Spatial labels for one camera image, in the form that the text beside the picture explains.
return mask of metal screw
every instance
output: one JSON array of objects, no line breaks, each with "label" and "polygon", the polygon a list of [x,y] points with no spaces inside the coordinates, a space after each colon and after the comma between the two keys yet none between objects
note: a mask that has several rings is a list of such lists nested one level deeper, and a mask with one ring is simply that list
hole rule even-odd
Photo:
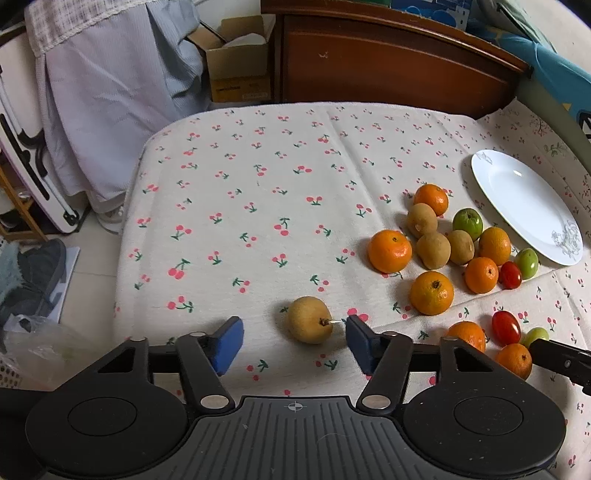
[{"label": "metal screw", "polygon": [[390,399],[383,395],[368,395],[361,401],[361,403],[372,410],[383,410],[388,408],[391,404]]},{"label": "metal screw", "polygon": [[201,405],[209,410],[218,410],[226,407],[230,401],[223,395],[208,395],[201,399]]}]

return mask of wooden drawer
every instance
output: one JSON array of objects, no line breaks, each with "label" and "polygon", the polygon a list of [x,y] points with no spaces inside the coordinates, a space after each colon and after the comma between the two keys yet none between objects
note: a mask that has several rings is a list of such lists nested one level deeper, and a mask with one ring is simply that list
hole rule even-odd
[{"label": "wooden drawer", "polygon": [[283,102],[386,102],[479,118],[505,106],[521,72],[436,35],[286,15]]}]

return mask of blue fabric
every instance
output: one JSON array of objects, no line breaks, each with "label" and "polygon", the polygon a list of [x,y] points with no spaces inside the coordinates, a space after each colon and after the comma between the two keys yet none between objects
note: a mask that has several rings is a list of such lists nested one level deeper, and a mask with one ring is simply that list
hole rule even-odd
[{"label": "blue fabric", "polygon": [[41,122],[67,195],[85,191],[98,213],[117,208],[150,136],[206,110],[202,59],[184,39],[198,26],[191,0],[156,0],[37,58]]},{"label": "blue fabric", "polygon": [[527,62],[533,78],[581,125],[591,113],[591,74],[552,50],[527,38],[470,20],[467,32],[487,40]]},{"label": "blue fabric", "polygon": [[22,285],[18,252],[18,242],[4,246],[0,252],[0,305],[12,290]]}]

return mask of shoe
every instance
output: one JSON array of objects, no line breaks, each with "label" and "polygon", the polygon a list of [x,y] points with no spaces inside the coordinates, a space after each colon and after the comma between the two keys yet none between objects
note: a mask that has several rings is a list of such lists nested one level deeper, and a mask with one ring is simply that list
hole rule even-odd
[{"label": "shoe", "polygon": [[66,280],[66,246],[56,238],[17,255],[22,286],[7,294],[0,305],[0,327],[13,315],[47,317],[54,309],[50,295]]},{"label": "shoe", "polygon": [[111,233],[119,233],[123,222],[123,206],[105,213],[97,213],[96,218],[105,230]]}]

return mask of oval plate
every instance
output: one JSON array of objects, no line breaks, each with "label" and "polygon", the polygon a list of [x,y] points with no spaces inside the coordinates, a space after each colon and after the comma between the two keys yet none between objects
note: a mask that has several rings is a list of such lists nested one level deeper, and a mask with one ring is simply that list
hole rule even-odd
[{"label": "oval plate", "polygon": [[535,250],[561,265],[581,260],[583,239],[577,222],[536,172],[495,150],[472,155],[472,171],[492,205]]}]

